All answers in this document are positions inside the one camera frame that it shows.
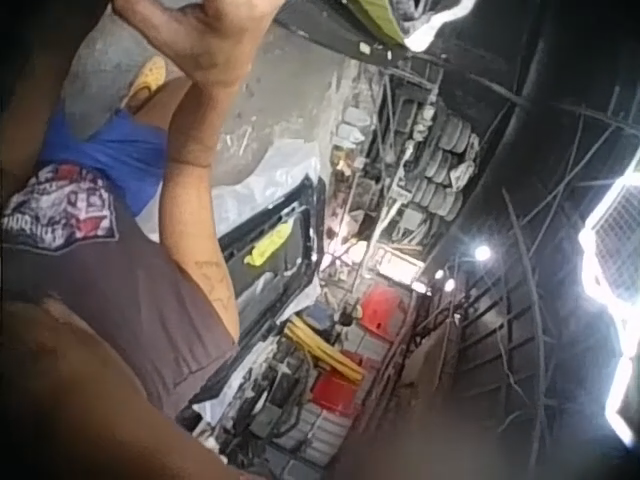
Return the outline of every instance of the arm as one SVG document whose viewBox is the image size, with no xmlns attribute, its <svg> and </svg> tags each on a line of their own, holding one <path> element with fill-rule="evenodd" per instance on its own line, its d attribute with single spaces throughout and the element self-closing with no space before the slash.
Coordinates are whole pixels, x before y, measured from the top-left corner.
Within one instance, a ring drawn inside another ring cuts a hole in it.
<svg viewBox="0 0 640 480">
<path fill-rule="evenodd" d="M 171 10 L 157 0 L 114 0 L 115 11 L 193 81 L 169 126 L 160 241 L 235 339 L 238 312 L 216 238 L 211 162 L 224 118 L 282 1 L 204 0 Z"/>
<path fill-rule="evenodd" d="M 238 311 L 215 230 L 210 166 L 236 90 L 189 88 L 169 126 L 169 163 L 160 196 L 161 243 L 202 288 L 235 340 Z"/>
</svg>

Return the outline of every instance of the yellow sandal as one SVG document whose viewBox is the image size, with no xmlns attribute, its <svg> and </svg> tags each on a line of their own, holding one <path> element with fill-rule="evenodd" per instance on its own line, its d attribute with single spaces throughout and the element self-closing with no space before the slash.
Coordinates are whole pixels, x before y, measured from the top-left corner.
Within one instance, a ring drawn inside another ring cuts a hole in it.
<svg viewBox="0 0 640 480">
<path fill-rule="evenodd" d="M 142 89 L 146 88 L 149 94 L 152 94 L 165 82 L 166 78 L 167 64 L 162 57 L 156 55 L 140 69 L 120 107 L 124 108 L 131 97 Z"/>
</svg>

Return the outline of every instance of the hand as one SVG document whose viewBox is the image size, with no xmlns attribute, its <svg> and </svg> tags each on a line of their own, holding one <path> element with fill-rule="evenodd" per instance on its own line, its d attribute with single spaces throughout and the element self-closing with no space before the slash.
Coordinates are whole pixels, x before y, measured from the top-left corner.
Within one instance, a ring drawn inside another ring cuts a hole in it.
<svg viewBox="0 0 640 480">
<path fill-rule="evenodd" d="M 284 0 L 204 0 L 177 10 L 113 0 L 114 11 L 202 87 L 235 86 Z"/>
</svg>

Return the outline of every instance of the bright light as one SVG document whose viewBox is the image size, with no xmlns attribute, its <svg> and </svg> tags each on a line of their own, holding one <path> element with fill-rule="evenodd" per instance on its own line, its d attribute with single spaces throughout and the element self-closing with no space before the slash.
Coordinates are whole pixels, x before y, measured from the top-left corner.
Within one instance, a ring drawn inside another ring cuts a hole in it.
<svg viewBox="0 0 640 480">
<path fill-rule="evenodd" d="M 476 0 L 460 0 L 455 7 L 433 14 L 425 25 L 404 39 L 405 46 L 412 52 L 424 52 L 442 25 L 467 15 L 475 3 Z"/>
<path fill-rule="evenodd" d="M 480 245 L 475 251 L 476 260 L 486 262 L 491 258 L 491 249 L 486 245 Z"/>
<path fill-rule="evenodd" d="M 411 288 L 418 293 L 427 293 L 427 286 L 422 282 L 413 282 Z"/>
<path fill-rule="evenodd" d="M 624 190 L 640 186 L 640 172 L 636 171 L 639 161 L 640 150 L 636 152 L 625 174 L 612 185 L 602 201 L 591 212 L 585 221 L 584 229 L 578 235 L 578 240 L 584 250 L 582 284 L 585 292 L 607 306 L 618 331 L 622 357 L 619 360 L 607 398 L 605 417 L 611 428 L 627 446 L 632 446 L 636 439 L 619 410 L 633 375 L 633 359 L 638 353 L 640 298 L 634 302 L 625 302 L 612 291 L 596 254 L 596 231 L 601 225 L 602 219 L 607 218 L 612 208 L 620 201 Z"/>
<path fill-rule="evenodd" d="M 454 288 L 456 288 L 456 281 L 453 278 L 450 278 L 444 283 L 445 292 L 452 292 Z"/>
</svg>

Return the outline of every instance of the stack of tires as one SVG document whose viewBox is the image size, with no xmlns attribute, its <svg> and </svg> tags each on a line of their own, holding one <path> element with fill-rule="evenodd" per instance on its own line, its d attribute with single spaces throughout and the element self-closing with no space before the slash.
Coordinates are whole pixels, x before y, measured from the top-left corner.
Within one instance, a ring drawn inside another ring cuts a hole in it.
<svg viewBox="0 0 640 480">
<path fill-rule="evenodd" d="M 424 178 L 418 180 L 412 201 L 446 221 L 453 220 L 462 208 L 463 195 L 460 185 L 452 185 L 450 173 L 475 157 L 477 145 L 469 122 L 449 112 L 437 145 L 424 152 L 428 156 Z"/>
</svg>

